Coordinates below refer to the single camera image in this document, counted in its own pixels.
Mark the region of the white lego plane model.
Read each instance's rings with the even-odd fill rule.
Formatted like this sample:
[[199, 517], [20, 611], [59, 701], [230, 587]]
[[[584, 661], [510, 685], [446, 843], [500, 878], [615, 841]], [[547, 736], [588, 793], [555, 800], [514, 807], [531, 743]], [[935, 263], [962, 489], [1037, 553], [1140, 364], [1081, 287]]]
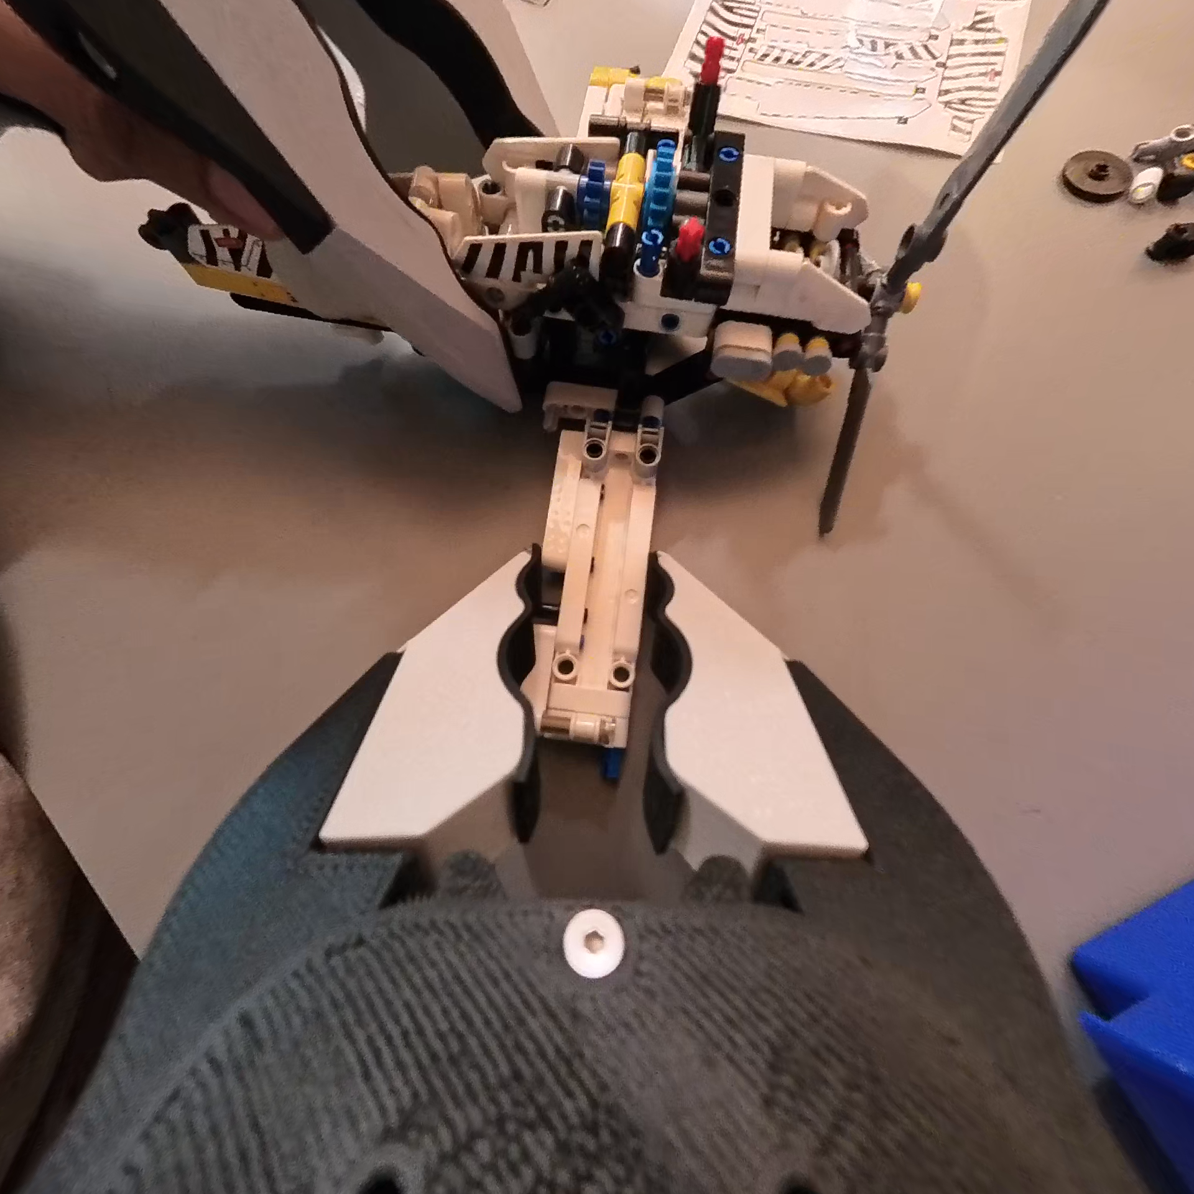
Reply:
[[[493, 139], [476, 176], [383, 173], [435, 226], [460, 284], [499, 321], [521, 408], [585, 368], [581, 348], [614, 392], [597, 411], [617, 428], [646, 413], [649, 399], [678, 401], [709, 378], [811, 377], [814, 361], [847, 358], [852, 385], [818, 513], [827, 533], [871, 374], [885, 361], [887, 327], [906, 305], [912, 277], [935, 260], [968, 195], [1104, 8], [1067, 3], [884, 270], [858, 249], [868, 216], [858, 190], [806, 162], [747, 153], [742, 136], [717, 126], [715, 38], [695, 82], [595, 71], [590, 99], [598, 106], [574, 138]], [[295, 246], [290, 239], [184, 216], [192, 212], [182, 205], [155, 213], [140, 233], [197, 284], [248, 308], [398, 335], [372, 318], [301, 305], [270, 257], [275, 243]]]

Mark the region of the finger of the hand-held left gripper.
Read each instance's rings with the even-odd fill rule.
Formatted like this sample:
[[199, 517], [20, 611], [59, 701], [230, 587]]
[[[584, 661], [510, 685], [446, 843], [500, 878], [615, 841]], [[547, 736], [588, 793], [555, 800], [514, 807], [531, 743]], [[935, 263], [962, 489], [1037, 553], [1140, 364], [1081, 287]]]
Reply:
[[301, 305], [372, 318], [507, 412], [521, 408], [499, 321], [460, 284], [435, 226], [369, 152], [334, 52], [295, 3], [163, 3], [331, 220], [309, 250], [275, 243]]
[[493, 139], [554, 133], [504, 3], [318, 1], [318, 25], [362, 82], [386, 173], [479, 175]]

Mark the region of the grey lego connector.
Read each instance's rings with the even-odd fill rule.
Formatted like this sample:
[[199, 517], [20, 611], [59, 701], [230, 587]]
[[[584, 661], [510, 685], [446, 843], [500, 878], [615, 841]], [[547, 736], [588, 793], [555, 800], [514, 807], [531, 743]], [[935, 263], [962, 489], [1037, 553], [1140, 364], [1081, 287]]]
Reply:
[[1192, 124], [1174, 126], [1158, 139], [1137, 143], [1130, 152], [1128, 160], [1135, 170], [1161, 169], [1171, 170], [1174, 162], [1192, 153]]

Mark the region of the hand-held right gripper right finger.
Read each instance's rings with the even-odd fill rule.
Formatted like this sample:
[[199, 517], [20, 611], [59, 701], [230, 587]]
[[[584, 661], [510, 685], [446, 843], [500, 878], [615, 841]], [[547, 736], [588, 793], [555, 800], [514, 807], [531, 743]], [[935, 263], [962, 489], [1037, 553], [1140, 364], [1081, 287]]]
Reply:
[[864, 857], [867, 837], [781, 649], [662, 551], [648, 600], [662, 694], [644, 782], [653, 853]]

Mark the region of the striped sticker sheet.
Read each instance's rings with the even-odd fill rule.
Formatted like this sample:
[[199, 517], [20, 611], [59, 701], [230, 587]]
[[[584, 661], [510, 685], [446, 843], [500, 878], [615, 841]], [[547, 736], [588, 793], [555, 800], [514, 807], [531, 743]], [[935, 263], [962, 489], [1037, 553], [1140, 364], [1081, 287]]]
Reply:
[[719, 114], [963, 156], [1015, 81], [1027, 1], [693, 3], [666, 62], [722, 37]]

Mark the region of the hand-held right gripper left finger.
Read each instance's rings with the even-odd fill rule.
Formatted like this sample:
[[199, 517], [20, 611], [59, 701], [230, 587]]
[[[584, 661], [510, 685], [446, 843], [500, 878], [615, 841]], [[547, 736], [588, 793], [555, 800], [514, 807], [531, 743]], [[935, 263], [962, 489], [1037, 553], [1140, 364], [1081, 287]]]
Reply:
[[327, 848], [503, 851], [540, 810], [520, 691], [540, 553], [521, 550], [402, 647], [319, 829]]

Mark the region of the person's left hand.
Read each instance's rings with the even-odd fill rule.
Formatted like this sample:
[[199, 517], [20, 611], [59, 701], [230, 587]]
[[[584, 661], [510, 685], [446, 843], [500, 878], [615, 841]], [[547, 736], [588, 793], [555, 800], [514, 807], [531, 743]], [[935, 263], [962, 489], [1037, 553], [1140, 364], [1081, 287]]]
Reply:
[[76, 165], [102, 183], [146, 180], [264, 240], [275, 220], [227, 170], [102, 92], [1, 4], [2, 121], [61, 132]]

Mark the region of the blue plastic bin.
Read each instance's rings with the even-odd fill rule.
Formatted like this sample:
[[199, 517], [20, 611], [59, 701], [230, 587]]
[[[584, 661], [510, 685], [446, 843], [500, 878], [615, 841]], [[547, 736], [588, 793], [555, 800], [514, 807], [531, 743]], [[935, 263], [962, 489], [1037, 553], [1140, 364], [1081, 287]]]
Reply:
[[1192, 884], [1074, 949], [1078, 1022], [1179, 1191], [1192, 1191]]

